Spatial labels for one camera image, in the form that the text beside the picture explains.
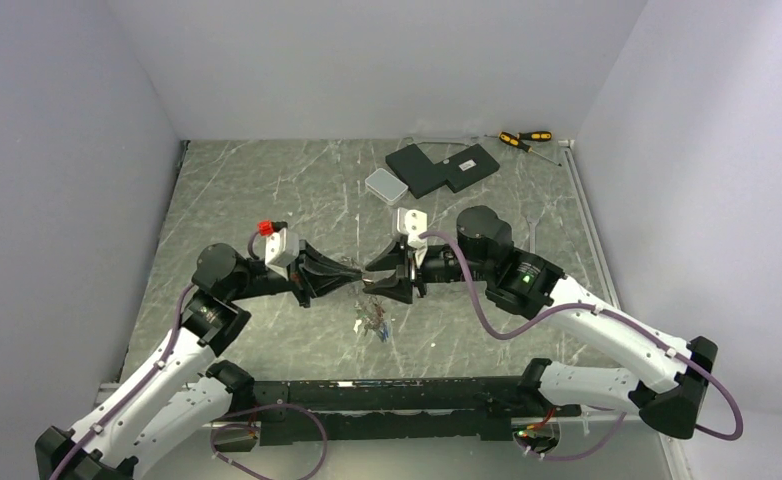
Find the white label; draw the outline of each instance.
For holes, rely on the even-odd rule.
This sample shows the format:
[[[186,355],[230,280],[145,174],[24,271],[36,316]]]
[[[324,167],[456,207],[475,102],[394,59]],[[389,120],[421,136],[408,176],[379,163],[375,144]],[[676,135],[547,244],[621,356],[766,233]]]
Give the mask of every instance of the white label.
[[[473,161],[473,159],[468,160],[467,162],[459,165],[459,168],[462,169],[462,171],[470,170],[471,168],[476,166],[476,162]]]

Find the wall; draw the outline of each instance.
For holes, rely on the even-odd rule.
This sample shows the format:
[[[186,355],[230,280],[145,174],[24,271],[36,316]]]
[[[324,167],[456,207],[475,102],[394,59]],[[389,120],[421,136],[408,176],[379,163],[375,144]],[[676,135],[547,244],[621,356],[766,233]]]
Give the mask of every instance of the wall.
[[[573,138],[646,0],[109,0],[180,137]]]
[[[0,1],[0,478],[118,371],[178,145],[104,2]]]
[[[782,2],[650,1],[577,150],[625,307],[719,343],[747,410],[687,444],[698,478],[782,478]]]

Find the red cap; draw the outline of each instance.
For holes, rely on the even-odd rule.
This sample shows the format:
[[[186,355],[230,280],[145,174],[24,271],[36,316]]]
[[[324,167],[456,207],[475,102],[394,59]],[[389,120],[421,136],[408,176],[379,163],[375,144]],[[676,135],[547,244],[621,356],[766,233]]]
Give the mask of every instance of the red cap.
[[[265,220],[263,222],[259,222],[259,233],[261,236],[266,237],[268,235],[273,234],[276,230],[273,229],[273,222],[270,220]]]

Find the screwdriver handle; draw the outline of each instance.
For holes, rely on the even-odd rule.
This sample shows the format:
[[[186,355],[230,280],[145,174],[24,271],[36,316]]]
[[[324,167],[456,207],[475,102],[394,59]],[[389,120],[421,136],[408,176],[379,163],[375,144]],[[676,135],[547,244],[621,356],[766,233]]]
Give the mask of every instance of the screwdriver handle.
[[[545,131],[519,133],[518,140],[532,140],[533,142],[549,142],[550,140],[553,140],[553,134]]]
[[[532,150],[532,147],[521,142],[518,137],[512,135],[511,133],[500,132],[500,135],[497,138],[499,138],[500,141],[505,143],[506,145],[515,147],[519,150],[523,150],[524,152],[529,152]]]

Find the tabletop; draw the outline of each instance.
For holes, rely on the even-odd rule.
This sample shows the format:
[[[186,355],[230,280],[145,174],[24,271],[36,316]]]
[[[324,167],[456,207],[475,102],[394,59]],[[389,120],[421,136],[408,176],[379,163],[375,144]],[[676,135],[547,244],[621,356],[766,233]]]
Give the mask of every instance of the tabletop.
[[[159,238],[122,379],[170,328],[174,304],[200,251],[224,242],[244,253],[250,233],[264,219],[285,220],[326,256],[363,265],[390,242],[397,207],[424,211],[430,229],[455,235],[459,212],[486,205],[512,225],[515,244],[522,247],[529,236],[526,217],[532,215],[540,219],[536,253],[608,298],[568,168],[496,139],[484,138],[481,144],[500,164],[497,173],[459,193],[442,187],[420,199],[407,194],[388,206],[367,191],[364,180],[377,168],[387,169],[385,156],[405,146],[403,140],[192,142]],[[421,148],[439,162],[465,147]],[[539,151],[557,158],[558,149],[551,142]],[[485,300],[484,285],[478,288],[485,313],[498,330],[525,321],[497,309]],[[546,321],[511,341],[493,339],[459,284],[430,285],[428,295],[413,305],[383,299],[385,341],[365,329],[369,301],[352,285],[314,299],[309,309],[300,308],[290,294],[236,302],[252,318],[222,358],[259,380],[519,375],[535,357],[613,365]]]

